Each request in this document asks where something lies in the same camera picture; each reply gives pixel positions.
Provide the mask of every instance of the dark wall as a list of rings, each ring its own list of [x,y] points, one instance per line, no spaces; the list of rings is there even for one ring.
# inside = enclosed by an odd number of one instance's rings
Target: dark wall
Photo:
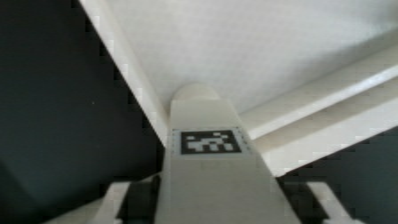
[[[0,2],[0,223],[156,171],[158,138],[78,4]]]
[[[353,218],[398,223],[398,127],[279,179],[304,223],[321,223],[327,216],[304,186],[311,180],[327,182]]]

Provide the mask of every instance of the white panel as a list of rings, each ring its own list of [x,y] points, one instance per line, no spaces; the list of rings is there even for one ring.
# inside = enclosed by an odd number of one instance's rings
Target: white panel
[[[256,139],[398,77],[398,45],[242,114]]]
[[[396,0],[108,0],[163,106],[190,82],[247,111],[398,41]]]
[[[398,125],[398,79],[256,140],[275,176]]]

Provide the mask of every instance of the white ceiling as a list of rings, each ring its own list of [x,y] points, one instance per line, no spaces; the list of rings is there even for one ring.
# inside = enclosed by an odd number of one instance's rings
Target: white ceiling
[[[240,112],[398,43],[398,0],[110,0],[160,100],[208,83]]]

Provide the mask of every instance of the black surface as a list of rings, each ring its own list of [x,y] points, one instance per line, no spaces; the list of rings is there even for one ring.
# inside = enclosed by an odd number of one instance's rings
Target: black surface
[[[320,224],[325,214],[305,181],[329,184],[352,217],[366,224],[398,223],[398,127],[279,178],[302,221]]]
[[[78,4],[0,2],[0,223],[156,171],[158,139]]]

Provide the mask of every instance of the white plastic part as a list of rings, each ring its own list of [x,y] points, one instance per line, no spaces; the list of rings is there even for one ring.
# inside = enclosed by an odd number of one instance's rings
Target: white plastic part
[[[350,217],[329,185],[323,182],[307,182],[307,186],[329,216],[329,220],[323,221],[323,224],[362,224],[362,222]]]
[[[186,85],[176,92],[172,100],[218,100],[220,96],[213,88],[201,84]]]
[[[190,100],[172,101],[154,223],[298,224],[231,102],[195,91],[208,88],[188,86]]]
[[[101,207],[98,209],[96,216],[89,220],[87,224],[115,224],[121,220],[115,219],[124,196],[128,193],[130,182],[117,182],[110,184],[108,191],[103,198]]]
[[[398,125],[398,78],[256,140],[275,176]]]
[[[62,214],[55,219],[46,221],[43,224],[83,224],[96,215],[98,209],[101,207],[103,199],[96,200],[73,211]]]
[[[398,45],[242,114],[256,139],[398,77]]]
[[[147,116],[147,120],[153,125],[153,129],[160,137],[160,141],[165,144],[169,117],[163,105],[160,104],[160,99],[153,89],[153,85],[147,80],[147,75],[142,70],[131,45],[124,36],[124,32],[119,27],[119,23],[115,21],[108,1],[80,0],[80,2]]]

